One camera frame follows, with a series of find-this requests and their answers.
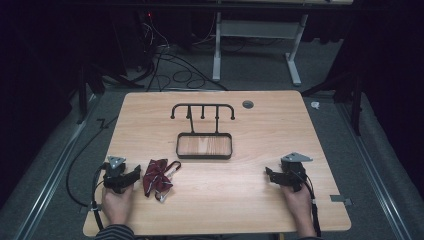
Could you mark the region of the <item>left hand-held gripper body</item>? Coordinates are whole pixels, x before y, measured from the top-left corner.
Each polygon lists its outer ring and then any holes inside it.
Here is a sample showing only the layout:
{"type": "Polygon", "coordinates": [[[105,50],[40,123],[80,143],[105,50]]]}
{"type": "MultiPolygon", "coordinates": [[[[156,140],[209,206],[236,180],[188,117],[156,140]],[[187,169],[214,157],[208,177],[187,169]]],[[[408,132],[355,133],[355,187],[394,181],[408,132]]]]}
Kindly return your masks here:
{"type": "Polygon", "coordinates": [[[113,190],[117,194],[121,194],[121,189],[126,184],[131,184],[133,180],[125,177],[126,159],[123,157],[108,156],[106,163],[106,172],[103,176],[104,187],[113,190]]]}

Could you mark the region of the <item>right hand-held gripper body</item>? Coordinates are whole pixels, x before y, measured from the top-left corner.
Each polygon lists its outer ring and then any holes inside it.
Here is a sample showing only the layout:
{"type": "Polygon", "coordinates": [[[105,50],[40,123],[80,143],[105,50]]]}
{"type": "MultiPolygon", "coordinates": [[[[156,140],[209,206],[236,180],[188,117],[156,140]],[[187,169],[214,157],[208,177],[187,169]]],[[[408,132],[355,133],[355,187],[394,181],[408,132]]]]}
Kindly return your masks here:
{"type": "Polygon", "coordinates": [[[300,191],[303,185],[309,187],[308,175],[303,162],[312,161],[312,158],[297,152],[283,156],[281,158],[282,180],[280,185],[292,187],[295,192],[300,191]]]}

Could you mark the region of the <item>dark red striped bow tie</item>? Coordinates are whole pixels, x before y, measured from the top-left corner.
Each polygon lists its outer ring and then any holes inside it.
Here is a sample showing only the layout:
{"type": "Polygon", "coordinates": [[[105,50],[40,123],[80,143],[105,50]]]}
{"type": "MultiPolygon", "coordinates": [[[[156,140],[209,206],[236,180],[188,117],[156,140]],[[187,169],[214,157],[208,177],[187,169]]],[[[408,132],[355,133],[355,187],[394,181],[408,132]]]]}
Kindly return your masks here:
{"type": "Polygon", "coordinates": [[[144,195],[149,197],[153,194],[157,201],[163,203],[173,187],[172,176],[180,168],[180,161],[169,163],[167,159],[151,159],[143,176],[144,195]]]}

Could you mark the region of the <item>black metal hook rack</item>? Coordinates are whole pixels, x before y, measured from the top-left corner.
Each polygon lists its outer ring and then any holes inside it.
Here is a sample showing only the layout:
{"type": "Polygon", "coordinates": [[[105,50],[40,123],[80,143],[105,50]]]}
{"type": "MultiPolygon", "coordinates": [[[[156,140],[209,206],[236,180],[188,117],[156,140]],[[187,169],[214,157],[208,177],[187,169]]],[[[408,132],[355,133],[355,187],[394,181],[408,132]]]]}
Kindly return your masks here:
{"type": "Polygon", "coordinates": [[[233,154],[233,138],[220,130],[221,111],[235,120],[234,107],[226,103],[177,103],[171,119],[179,109],[185,110],[189,129],[177,135],[176,155],[179,159],[229,160],[233,154]]]}

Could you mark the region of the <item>person's left hand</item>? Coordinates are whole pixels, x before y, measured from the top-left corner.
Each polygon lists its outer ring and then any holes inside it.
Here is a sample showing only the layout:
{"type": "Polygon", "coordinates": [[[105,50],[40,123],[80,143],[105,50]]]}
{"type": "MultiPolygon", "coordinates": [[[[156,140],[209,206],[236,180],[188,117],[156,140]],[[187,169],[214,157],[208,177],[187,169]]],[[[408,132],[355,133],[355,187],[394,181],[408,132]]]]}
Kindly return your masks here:
{"type": "Polygon", "coordinates": [[[102,190],[102,210],[110,224],[126,225],[132,208],[133,185],[117,194],[109,188],[102,190]]]}

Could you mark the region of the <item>person's right hand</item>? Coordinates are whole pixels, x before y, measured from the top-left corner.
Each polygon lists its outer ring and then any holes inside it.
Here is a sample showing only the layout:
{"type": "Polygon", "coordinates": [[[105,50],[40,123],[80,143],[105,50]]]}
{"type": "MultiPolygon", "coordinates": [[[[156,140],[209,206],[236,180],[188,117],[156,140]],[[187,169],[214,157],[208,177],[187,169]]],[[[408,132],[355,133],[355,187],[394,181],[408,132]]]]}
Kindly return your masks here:
{"type": "Polygon", "coordinates": [[[297,230],[312,229],[311,198],[306,187],[302,186],[297,192],[292,187],[281,186],[288,209],[293,216],[297,230]]]}

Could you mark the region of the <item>black tripod stand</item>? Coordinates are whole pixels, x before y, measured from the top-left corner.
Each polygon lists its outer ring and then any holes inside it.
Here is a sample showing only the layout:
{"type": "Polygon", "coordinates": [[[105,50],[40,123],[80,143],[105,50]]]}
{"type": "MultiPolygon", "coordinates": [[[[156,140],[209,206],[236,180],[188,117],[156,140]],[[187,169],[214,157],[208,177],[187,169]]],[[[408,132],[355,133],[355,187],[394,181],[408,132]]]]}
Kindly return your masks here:
{"type": "Polygon", "coordinates": [[[105,86],[102,77],[107,76],[112,80],[132,88],[143,88],[143,85],[131,82],[121,75],[115,74],[112,71],[104,69],[97,64],[82,64],[78,71],[78,100],[79,100],[79,119],[78,124],[82,124],[88,118],[89,100],[87,98],[87,88],[90,88],[92,93],[97,96],[102,96],[105,93],[105,86]]]}
{"type": "Polygon", "coordinates": [[[342,73],[325,80],[310,89],[301,92],[303,97],[309,97],[320,91],[334,90],[335,103],[351,103],[350,123],[356,135],[360,135],[359,118],[361,113],[362,81],[351,72],[342,73]]]}

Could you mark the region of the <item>grey metal table bracket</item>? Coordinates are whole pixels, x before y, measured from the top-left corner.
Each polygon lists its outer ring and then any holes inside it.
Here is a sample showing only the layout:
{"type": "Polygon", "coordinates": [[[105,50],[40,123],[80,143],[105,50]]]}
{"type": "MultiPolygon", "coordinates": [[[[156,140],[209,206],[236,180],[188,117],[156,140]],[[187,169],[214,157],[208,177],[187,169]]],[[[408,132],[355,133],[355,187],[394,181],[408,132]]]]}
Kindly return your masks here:
{"type": "Polygon", "coordinates": [[[345,198],[343,195],[330,195],[330,199],[332,202],[340,202],[345,206],[353,205],[353,202],[350,198],[345,198]]]}

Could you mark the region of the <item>grey metal floor rail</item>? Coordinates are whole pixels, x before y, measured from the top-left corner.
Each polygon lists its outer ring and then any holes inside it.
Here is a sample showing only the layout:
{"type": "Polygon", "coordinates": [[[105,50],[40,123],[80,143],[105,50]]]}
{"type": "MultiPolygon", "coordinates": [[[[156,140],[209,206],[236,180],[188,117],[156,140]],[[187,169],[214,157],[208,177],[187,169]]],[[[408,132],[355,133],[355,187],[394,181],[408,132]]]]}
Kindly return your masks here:
{"type": "Polygon", "coordinates": [[[65,174],[66,168],[70,165],[70,155],[78,141],[79,136],[87,124],[87,118],[95,110],[100,98],[101,96],[96,94],[92,94],[89,97],[87,115],[82,120],[79,120],[73,127],[72,135],[62,149],[53,169],[50,171],[50,174],[45,184],[43,185],[41,192],[39,193],[35,202],[32,204],[29,214],[19,227],[16,235],[13,237],[13,240],[30,240],[32,238],[35,229],[41,221],[63,175],[65,174]]]}
{"type": "Polygon", "coordinates": [[[359,135],[356,134],[354,128],[351,126],[350,115],[347,107],[344,104],[337,104],[336,108],[339,112],[339,115],[343,119],[344,124],[348,128],[357,150],[360,153],[360,159],[365,173],[396,239],[412,240],[412,235],[408,230],[406,222],[401,217],[399,209],[393,197],[389,193],[386,185],[384,184],[378,169],[373,163],[372,158],[366,149],[364,141],[359,135]]]}

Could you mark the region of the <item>white metal desk frame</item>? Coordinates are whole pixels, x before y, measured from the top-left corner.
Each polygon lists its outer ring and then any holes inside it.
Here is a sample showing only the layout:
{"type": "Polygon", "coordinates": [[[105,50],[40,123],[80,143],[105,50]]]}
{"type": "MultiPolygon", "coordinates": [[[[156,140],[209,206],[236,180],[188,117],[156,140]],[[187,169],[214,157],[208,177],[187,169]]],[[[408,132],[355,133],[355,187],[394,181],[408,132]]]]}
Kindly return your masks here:
{"type": "Polygon", "coordinates": [[[293,41],[290,52],[284,54],[292,84],[302,84],[295,57],[303,36],[308,14],[301,16],[298,22],[263,22],[254,20],[223,20],[221,13],[216,14],[215,50],[213,58],[212,79],[221,78],[221,39],[223,37],[289,39],[293,41]]]}

